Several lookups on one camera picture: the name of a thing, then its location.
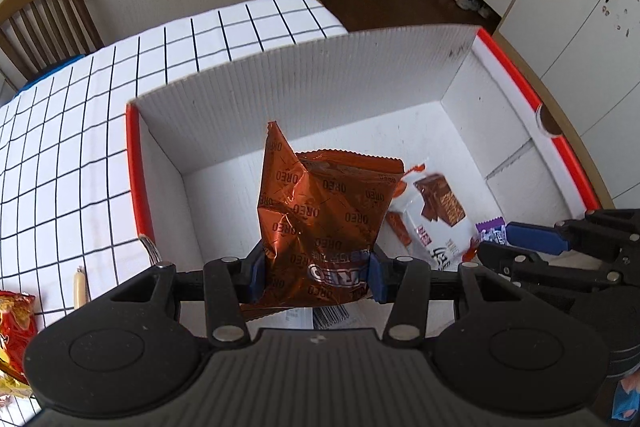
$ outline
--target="blue cloth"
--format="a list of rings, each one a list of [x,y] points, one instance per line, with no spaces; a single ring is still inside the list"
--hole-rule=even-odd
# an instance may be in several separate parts
[[[35,86],[39,81],[44,80],[45,78],[47,78],[48,76],[51,76],[57,71],[60,71],[62,68],[66,68],[69,64],[73,64],[76,60],[80,60],[81,58],[84,58],[84,55],[76,55],[75,57],[66,58],[62,62],[59,62],[54,66],[51,66],[50,69],[44,70],[38,78],[36,78],[35,80],[32,80],[31,82],[28,82],[27,84],[24,84],[24,86],[20,88],[20,90],[15,94],[15,96],[18,96],[21,92],[26,91],[27,89],[30,89],[31,87]]]
[[[613,408],[611,410],[611,417],[614,420],[630,422],[633,418],[635,418],[636,414],[638,414],[639,407],[640,394],[638,394],[638,391],[632,389],[629,394],[627,394],[625,393],[625,390],[622,389],[622,384],[618,382],[618,386],[616,387],[616,394],[613,396]],[[629,411],[631,409],[635,409],[636,412],[628,418],[625,418],[623,414],[625,413],[625,411]]]

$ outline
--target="chocolate wafer package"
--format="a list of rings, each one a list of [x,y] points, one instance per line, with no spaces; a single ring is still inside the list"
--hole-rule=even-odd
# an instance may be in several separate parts
[[[258,199],[266,287],[245,313],[363,297],[369,253],[403,173],[402,161],[391,158],[294,153],[270,122]]]
[[[478,235],[444,175],[424,164],[402,177],[386,221],[409,255],[437,270],[457,269]]]

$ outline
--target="blue gripper pad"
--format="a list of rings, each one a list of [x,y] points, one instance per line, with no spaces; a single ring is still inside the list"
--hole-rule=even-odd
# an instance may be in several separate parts
[[[569,242],[550,227],[529,225],[512,221],[506,227],[507,241],[514,247],[527,248],[549,255],[560,255],[563,251],[571,250]]]

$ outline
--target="barcode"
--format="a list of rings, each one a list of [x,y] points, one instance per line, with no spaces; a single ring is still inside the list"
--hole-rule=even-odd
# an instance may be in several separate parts
[[[349,318],[349,314],[344,306],[322,306],[314,308],[314,329],[327,330],[337,323],[345,321]]]

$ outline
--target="chips bag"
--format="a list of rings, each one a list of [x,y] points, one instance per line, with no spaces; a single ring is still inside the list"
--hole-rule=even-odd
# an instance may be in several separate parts
[[[455,270],[476,243],[476,228],[446,178],[424,164],[402,177],[386,221],[409,255],[436,270]]]
[[[369,253],[403,172],[396,159],[294,153],[270,122],[258,200],[266,287],[255,306],[327,306],[364,296]]]
[[[31,396],[22,357],[36,335],[34,301],[33,295],[0,291],[0,396]]]

